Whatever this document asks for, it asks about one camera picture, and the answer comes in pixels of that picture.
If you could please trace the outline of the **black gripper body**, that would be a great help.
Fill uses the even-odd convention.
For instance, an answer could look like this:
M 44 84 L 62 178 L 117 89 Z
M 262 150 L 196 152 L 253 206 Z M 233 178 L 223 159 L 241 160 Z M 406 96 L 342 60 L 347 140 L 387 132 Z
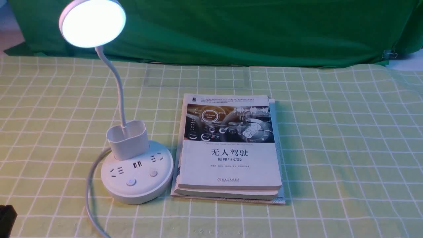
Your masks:
M 12 205 L 0 205 L 0 237 L 9 238 L 17 218 L 17 212 Z

